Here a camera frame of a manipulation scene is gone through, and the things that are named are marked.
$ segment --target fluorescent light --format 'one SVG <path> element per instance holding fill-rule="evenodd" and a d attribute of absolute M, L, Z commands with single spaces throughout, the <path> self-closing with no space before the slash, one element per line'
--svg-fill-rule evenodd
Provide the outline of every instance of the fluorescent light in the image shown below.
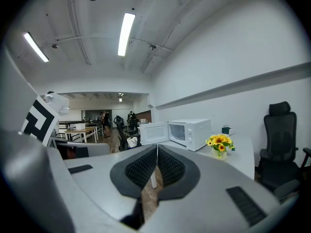
<path fill-rule="evenodd" d="M 125 13 L 121 28 L 120 41 L 119 41 L 119 56 L 125 56 L 128 37 L 130 36 L 131 28 L 134 22 L 135 15 Z"/>
<path fill-rule="evenodd" d="M 29 45 L 35 50 L 35 52 L 41 57 L 41 59 L 44 62 L 48 62 L 49 59 L 47 56 L 42 52 L 42 50 L 39 48 L 38 44 L 34 41 L 30 33 L 24 34 L 25 39 L 28 41 Z"/>

